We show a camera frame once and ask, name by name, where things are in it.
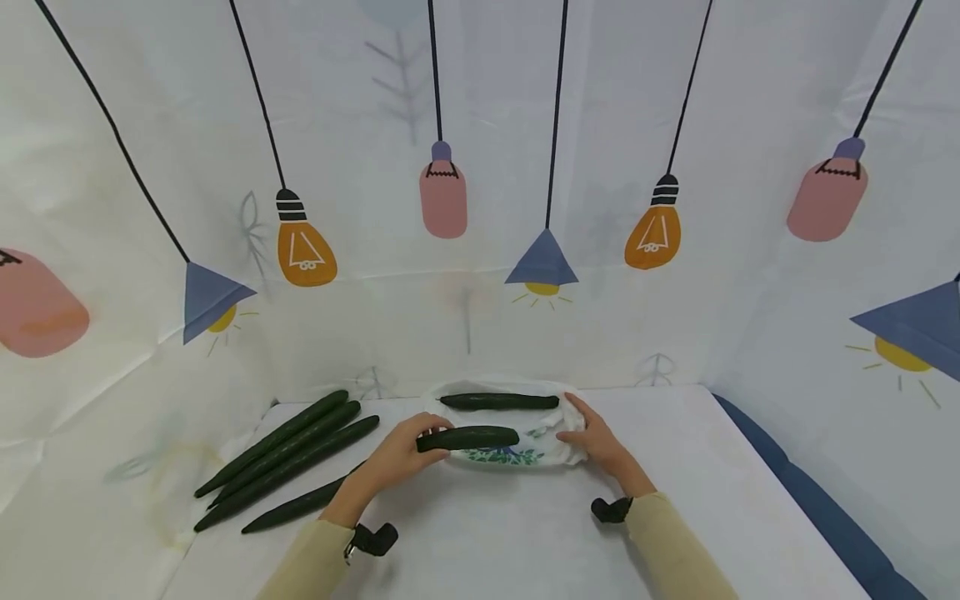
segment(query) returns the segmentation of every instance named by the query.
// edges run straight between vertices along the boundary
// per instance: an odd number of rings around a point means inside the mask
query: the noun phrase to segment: white cloth
[[[475,392],[556,396],[560,406],[540,411],[458,411],[440,402],[442,396]],[[575,388],[554,381],[490,375],[438,385],[424,394],[423,400],[427,411],[446,417],[457,427],[500,425],[515,429],[520,436],[519,444],[510,447],[455,450],[451,453],[452,459],[514,467],[551,467],[576,465],[587,458],[582,450],[561,442],[556,436],[560,431],[583,431],[586,427],[584,416],[564,397],[566,392],[580,394]]]

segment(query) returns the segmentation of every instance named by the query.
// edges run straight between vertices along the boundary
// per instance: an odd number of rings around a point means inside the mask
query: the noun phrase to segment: black cord
[[[433,55],[433,99],[437,105],[437,139],[444,141],[444,119],[440,110],[440,70],[437,68],[437,25],[433,20],[433,0],[426,1],[430,11],[430,54]]]
[[[704,47],[704,36],[707,34],[707,23],[710,21],[710,10],[712,8],[713,0],[710,0],[707,3],[707,13],[704,15],[704,27],[700,30],[700,41],[697,42],[697,54],[693,57],[693,67],[690,69],[690,80],[686,82],[684,105],[680,109],[680,120],[677,121],[677,132],[673,136],[673,148],[670,150],[670,160],[666,163],[667,173],[670,173],[673,169],[673,159],[677,155],[677,144],[680,143],[680,129],[684,127],[684,117],[686,116],[686,103],[690,101],[690,89],[693,88],[693,76],[697,72],[697,63],[700,61],[700,50]]]
[[[569,0],[564,0],[564,16],[560,23],[560,53],[557,58],[557,97],[553,105],[553,144],[550,146],[550,184],[546,190],[546,225],[550,229],[550,208],[553,206],[553,170],[557,164],[557,131],[560,129],[560,90],[564,81],[564,50],[566,49],[566,12]]]
[[[867,101],[867,107],[863,109],[863,114],[860,115],[860,122],[856,124],[856,129],[853,130],[853,137],[859,137],[860,132],[863,131],[863,126],[867,124],[867,117],[870,116],[870,111],[874,108],[876,97],[880,94],[880,89],[887,81],[887,75],[890,75],[890,69],[892,69],[894,66],[894,60],[897,59],[897,54],[900,53],[900,47],[903,45],[903,41],[906,39],[906,35],[910,31],[910,27],[913,25],[913,19],[917,17],[917,12],[920,10],[920,5],[923,3],[924,0],[916,0],[916,2],[913,3],[913,9],[911,9],[910,15],[906,17],[906,22],[903,23],[903,29],[900,30],[900,36],[897,38],[897,43],[894,44],[894,49],[890,52],[890,56],[887,57],[887,63],[883,65],[883,72],[880,73],[880,79],[876,81],[874,93],[870,94],[870,100]]]
[[[240,14],[237,12],[237,5],[230,0],[230,9],[233,11],[233,20],[237,24],[237,33],[240,34],[240,42],[243,44],[244,54],[247,55],[247,64],[250,66],[250,74],[253,76],[253,87],[256,88],[256,98],[260,101],[260,109],[263,111],[263,121],[267,124],[267,135],[270,136],[270,147],[274,150],[274,161],[276,161],[276,174],[280,177],[280,187],[286,189],[287,182],[283,178],[283,168],[280,166],[280,154],[276,151],[276,140],[274,140],[274,128],[270,126],[270,115],[267,114],[267,103],[263,101],[263,92],[260,91],[260,80],[256,78],[256,69],[253,68],[253,57],[250,55],[250,46],[247,45],[247,37],[243,33],[243,25],[240,23]]]
[[[187,256],[186,251],[183,249],[183,246],[180,244],[180,240],[177,239],[177,236],[174,235],[174,231],[170,229],[170,225],[167,223],[167,220],[163,218],[163,214],[160,212],[160,209],[156,207],[153,197],[150,195],[150,192],[147,190],[147,185],[143,182],[143,179],[140,177],[140,173],[136,170],[136,167],[133,165],[133,159],[130,156],[130,153],[127,151],[127,145],[123,143],[123,138],[120,137],[120,130],[117,129],[116,122],[113,121],[113,117],[110,115],[110,111],[107,109],[107,105],[104,103],[104,99],[100,96],[100,92],[97,91],[97,87],[93,84],[93,80],[90,79],[89,74],[84,69],[84,66],[81,64],[80,59],[77,57],[77,53],[73,51],[73,47],[70,45],[70,42],[67,41],[66,36],[63,34],[63,30],[60,28],[60,25],[57,24],[57,19],[50,13],[50,9],[47,8],[46,3],[43,0],[35,0],[36,5],[40,8],[40,11],[43,12],[43,16],[47,18],[47,22],[50,23],[50,27],[53,28],[54,33],[57,34],[57,37],[60,39],[60,43],[63,45],[63,49],[66,50],[66,53],[70,55],[73,63],[77,66],[77,70],[80,71],[81,76],[83,76],[84,81],[86,82],[87,87],[90,88],[90,92],[93,94],[93,97],[97,99],[97,104],[100,105],[100,110],[104,112],[104,116],[107,118],[107,122],[110,123],[110,128],[113,130],[113,136],[117,140],[117,144],[120,146],[120,152],[123,153],[124,158],[127,160],[127,166],[130,167],[131,173],[133,173],[133,178],[136,180],[137,185],[140,186],[140,191],[143,192],[144,197],[147,199],[147,202],[150,204],[150,208],[154,210],[154,214],[160,220],[160,224],[163,225],[163,228],[166,229],[167,235],[170,236],[170,241],[174,243],[174,246],[177,247],[177,252],[180,253],[180,256],[183,257],[183,260],[190,262],[190,257]]]

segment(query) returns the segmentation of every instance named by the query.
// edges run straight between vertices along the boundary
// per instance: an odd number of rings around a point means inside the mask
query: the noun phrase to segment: purple bulb cap
[[[447,162],[453,158],[450,145],[444,141],[434,142],[430,148],[430,155],[433,157],[433,160],[446,160]]]
[[[833,157],[859,160],[866,148],[866,142],[859,137],[848,137],[837,144],[837,149],[833,151]]]

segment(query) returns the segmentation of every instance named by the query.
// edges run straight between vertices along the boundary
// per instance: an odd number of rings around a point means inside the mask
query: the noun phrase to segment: person's left hand
[[[452,429],[453,423],[430,413],[420,413],[401,421],[350,478],[362,481],[371,495],[377,495],[413,477],[450,455],[448,450],[441,449],[417,452],[417,438],[441,428]]]

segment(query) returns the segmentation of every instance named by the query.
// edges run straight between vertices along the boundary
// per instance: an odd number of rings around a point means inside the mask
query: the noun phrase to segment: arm
[[[634,499],[627,529],[664,600],[736,600],[736,592],[706,548],[630,451],[585,402],[573,394],[566,397],[583,413],[587,429],[557,437],[585,450]]]
[[[397,425],[367,462],[333,496],[320,518],[304,525],[256,600],[325,600],[347,574],[344,552],[353,528],[373,498],[447,456],[417,452],[417,438],[452,428],[450,421],[420,413]]]

